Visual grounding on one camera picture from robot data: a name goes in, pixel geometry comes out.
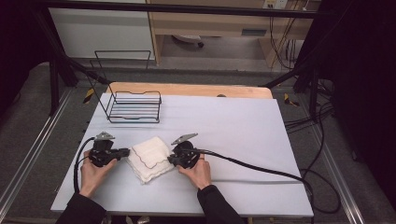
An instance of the black wire rack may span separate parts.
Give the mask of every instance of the black wire rack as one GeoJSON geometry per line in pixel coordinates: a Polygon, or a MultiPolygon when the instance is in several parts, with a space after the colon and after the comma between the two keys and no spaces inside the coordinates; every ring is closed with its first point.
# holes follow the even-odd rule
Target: black wire rack
{"type": "MultiPolygon", "coordinates": [[[[96,60],[90,60],[92,69],[97,72],[99,76],[107,79],[104,62],[115,61],[131,61],[132,59],[100,59],[99,52],[148,52],[146,62],[146,69],[149,64],[150,51],[149,50],[97,50],[95,52],[96,60]]],[[[107,89],[110,93],[108,101],[102,102],[96,90],[97,79],[92,79],[87,76],[90,81],[93,93],[99,100],[99,104],[106,113],[106,118],[112,123],[159,123],[160,122],[160,108],[162,103],[161,94],[159,91],[144,91],[144,92],[131,92],[131,91],[113,91],[111,85],[108,84],[107,89]]]]}

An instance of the white cloth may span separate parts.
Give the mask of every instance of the white cloth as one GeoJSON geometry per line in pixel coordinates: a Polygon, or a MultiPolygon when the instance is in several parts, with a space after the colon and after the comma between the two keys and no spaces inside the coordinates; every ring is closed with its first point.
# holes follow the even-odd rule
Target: white cloth
{"type": "Polygon", "coordinates": [[[137,144],[130,149],[131,153],[127,161],[134,169],[134,173],[141,180],[142,184],[146,184],[152,178],[174,168],[174,165],[167,159],[171,153],[170,149],[157,136],[137,144]]]}

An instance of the white cabinet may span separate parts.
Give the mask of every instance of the white cabinet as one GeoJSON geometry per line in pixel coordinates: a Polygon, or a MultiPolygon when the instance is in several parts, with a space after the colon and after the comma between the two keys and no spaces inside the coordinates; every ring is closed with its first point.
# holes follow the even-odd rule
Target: white cabinet
{"type": "MultiPolygon", "coordinates": [[[[102,0],[146,3],[145,0],[102,0]]],[[[51,16],[69,57],[94,58],[95,50],[150,50],[152,41],[147,12],[50,8],[51,16]]],[[[112,53],[107,58],[147,59],[147,53],[112,53]]]]}

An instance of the person's left hand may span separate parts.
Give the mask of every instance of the person's left hand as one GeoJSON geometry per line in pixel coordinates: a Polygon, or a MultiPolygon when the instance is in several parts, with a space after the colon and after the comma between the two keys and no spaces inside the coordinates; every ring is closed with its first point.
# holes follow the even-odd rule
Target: person's left hand
{"type": "Polygon", "coordinates": [[[81,166],[81,190],[79,194],[91,198],[107,176],[107,173],[116,165],[117,160],[112,160],[104,167],[95,166],[88,157],[90,151],[84,152],[84,162],[81,166]]]}

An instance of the white table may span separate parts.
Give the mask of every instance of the white table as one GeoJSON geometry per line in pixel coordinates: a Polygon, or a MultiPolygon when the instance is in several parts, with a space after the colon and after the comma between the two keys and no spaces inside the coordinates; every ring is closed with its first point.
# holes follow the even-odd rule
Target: white table
{"type": "MultiPolygon", "coordinates": [[[[102,96],[103,102],[109,94],[102,96]]],[[[131,147],[159,136],[170,145],[186,133],[195,147],[215,151],[260,167],[300,176],[276,100],[163,95],[158,124],[114,124],[98,106],[82,143],[102,131],[116,137],[114,148],[131,147]]],[[[85,150],[92,147],[90,142],[85,150]]],[[[249,170],[206,156],[215,184],[243,217],[312,217],[304,185],[285,176],[249,170]]],[[[70,165],[51,207],[62,212],[74,193],[70,165]]],[[[150,216],[201,216],[197,189],[174,169],[141,185],[129,164],[121,160],[94,200],[109,213],[150,216]]]]}

